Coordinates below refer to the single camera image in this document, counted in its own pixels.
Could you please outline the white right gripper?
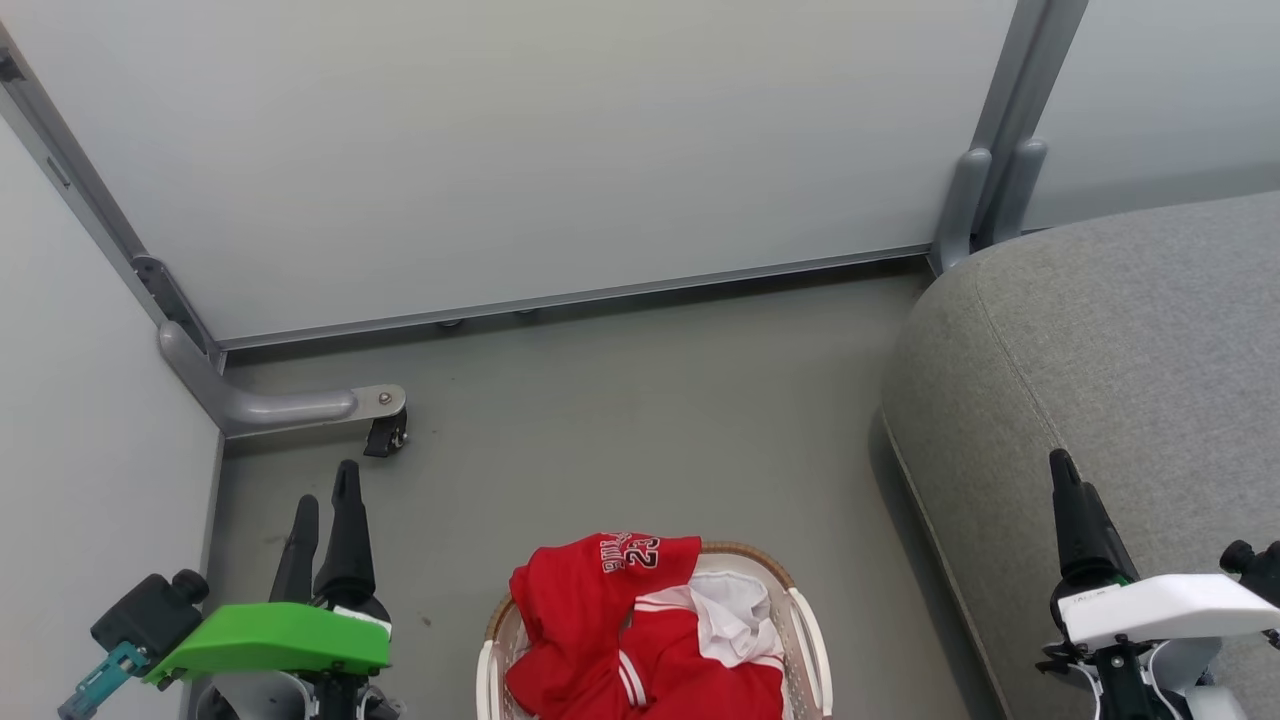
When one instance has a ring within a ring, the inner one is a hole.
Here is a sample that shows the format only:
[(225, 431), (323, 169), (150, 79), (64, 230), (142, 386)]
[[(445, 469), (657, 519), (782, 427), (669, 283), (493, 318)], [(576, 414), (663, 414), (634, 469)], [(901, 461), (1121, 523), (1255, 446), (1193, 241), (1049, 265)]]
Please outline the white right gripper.
[(1277, 607), (1228, 575), (1166, 574), (1138, 582), (1100, 492), (1082, 479), (1065, 448), (1050, 452), (1050, 470), (1060, 566), (1052, 598), (1073, 644), (1101, 650), (1120, 635), (1140, 644), (1279, 626)]

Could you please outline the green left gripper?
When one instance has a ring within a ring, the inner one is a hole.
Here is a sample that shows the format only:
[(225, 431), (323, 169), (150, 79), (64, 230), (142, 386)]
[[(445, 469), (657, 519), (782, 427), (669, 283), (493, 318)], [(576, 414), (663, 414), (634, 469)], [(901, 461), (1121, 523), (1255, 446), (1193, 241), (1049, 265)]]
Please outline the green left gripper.
[[(156, 661), (143, 682), (163, 685), (173, 678), (193, 680), (223, 673), (270, 671), (371, 676), (389, 667), (387, 629), (335, 612), (349, 611), (390, 625), (390, 614), (375, 597), (369, 516), (355, 460), (344, 460), (337, 469), (332, 507), (325, 559), (315, 580), (319, 502), (315, 496), (305, 495), (297, 503), (271, 584), (273, 603), (218, 609)], [(326, 609), (305, 605), (312, 597)]]

